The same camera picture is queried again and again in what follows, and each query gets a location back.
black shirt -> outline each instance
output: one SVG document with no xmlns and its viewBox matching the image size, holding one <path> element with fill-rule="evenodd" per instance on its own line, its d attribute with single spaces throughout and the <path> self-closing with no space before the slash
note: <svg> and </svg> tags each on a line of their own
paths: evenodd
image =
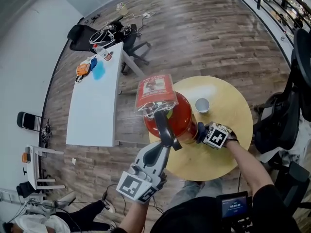
<svg viewBox="0 0 311 233">
<path fill-rule="evenodd" d="M 300 232 L 274 185 L 266 185 L 255 194 L 251 218 L 252 232 L 255 233 Z M 154 224 L 151 233 L 220 233 L 221 228 L 216 199 L 199 197 L 166 211 Z M 112 231 L 123 232 L 120 228 Z"/>
</svg>

sleeve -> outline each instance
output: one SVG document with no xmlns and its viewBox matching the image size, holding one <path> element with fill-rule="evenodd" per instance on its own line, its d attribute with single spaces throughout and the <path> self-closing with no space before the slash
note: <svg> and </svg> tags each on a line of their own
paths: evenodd
<svg viewBox="0 0 311 233">
<path fill-rule="evenodd" d="M 251 217 L 256 233 L 300 232 L 274 185 L 266 185 L 254 195 Z"/>
<path fill-rule="evenodd" d="M 112 230 L 111 233 L 127 233 L 127 232 L 122 228 L 115 228 Z"/>
<path fill-rule="evenodd" d="M 47 227 L 41 223 L 42 215 L 24 215 L 16 219 L 16 224 L 28 233 L 48 233 Z"/>
</svg>

jeans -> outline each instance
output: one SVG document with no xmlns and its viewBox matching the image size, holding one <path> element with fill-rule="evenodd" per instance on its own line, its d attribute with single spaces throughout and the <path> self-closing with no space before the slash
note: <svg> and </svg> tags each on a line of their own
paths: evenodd
<svg viewBox="0 0 311 233">
<path fill-rule="evenodd" d="M 168 209 L 171 209 L 179 204 L 187 202 L 198 197 L 217 197 L 223 194 L 223 186 L 221 179 L 205 181 L 205 186 L 201 188 L 197 182 L 185 181 L 184 186 L 173 197 L 169 203 Z"/>
<path fill-rule="evenodd" d="M 69 226 L 71 232 L 80 231 L 108 231 L 110 225 L 107 223 L 93 222 L 94 218 L 104 209 L 104 202 L 99 200 L 89 204 L 80 211 L 73 213 L 56 212 L 56 216 L 63 219 Z"/>
</svg>

wooden floor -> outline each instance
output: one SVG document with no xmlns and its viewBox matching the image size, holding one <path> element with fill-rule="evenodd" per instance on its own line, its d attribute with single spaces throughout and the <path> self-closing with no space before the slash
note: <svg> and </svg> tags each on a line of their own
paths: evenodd
<svg viewBox="0 0 311 233">
<path fill-rule="evenodd" d="M 234 85 L 251 109 L 284 88 L 289 73 L 287 63 L 264 25 L 240 0 L 116 0 L 100 10 L 101 17 L 91 27 L 99 29 L 106 21 L 116 18 L 116 4 L 121 1 L 135 15 L 156 12 L 151 18 L 144 19 L 143 35 L 139 40 L 152 45 L 146 57 L 150 64 L 138 63 L 146 74 L 170 73 L 174 82 L 196 75 L 215 76 Z M 121 22 L 135 23 L 138 27 L 142 23 L 141 17 L 132 16 Z M 117 106 L 116 140 L 122 145 L 114 148 L 66 146 L 75 69 L 91 55 L 66 48 L 45 111 L 45 117 L 51 119 L 53 132 L 50 147 L 65 151 L 65 156 L 48 155 L 43 166 L 58 183 L 65 184 L 69 191 L 75 190 L 78 201 L 98 200 L 108 185 L 118 182 L 139 149 L 149 142 L 142 118 L 134 113 L 139 79 L 129 73 L 128 76 L 121 75 L 123 93 L 119 95 Z M 76 165 L 72 164 L 72 158 L 77 159 Z M 225 193 L 237 191 L 238 176 L 236 168 L 223 177 Z M 155 196 L 158 206 L 165 209 L 182 185 L 183 180 L 168 174 L 164 189 Z M 246 189 L 248 186 L 242 180 L 240 190 Z M 56 190 L 52 196 L 58 198 L 65 192 Z M 115 186 L 109 189 L 108 199 L 117 213 L 103 212 L 98 220 L 113 220 L 118 224 L 123 219 L 124 201 Z M 83 206 L 85 204 L 76 203 L 70 210 Z M 150 231 L 159 216 L 158 211 L 149 208 L 145 232 Z M 310 232 L 310 220 L 306 216 L 307 210 L 300 210 L 295 215 L 302 231 Z"/>
</svg>

sneaker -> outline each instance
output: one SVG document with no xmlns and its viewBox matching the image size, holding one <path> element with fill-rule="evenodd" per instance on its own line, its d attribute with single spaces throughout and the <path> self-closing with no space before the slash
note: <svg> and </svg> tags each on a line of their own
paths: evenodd
<svg viewBox="0 0 311 233">
<path fill-rule="evenodd" d="M 115 229 L 117 227 L 116 223 L 114 221 L 110 222 L 110 228 L 109 231 L 112 231 L 113 229 Z"/>
<path fill-rule="evenodd" d="M 106 210 L 108 210 L 111 213 L 115 213 L 116 212 L 116 208 L 108 200 L 102 200 L 102 202 L 104 203 L 104 208 Z"/>
</svg>

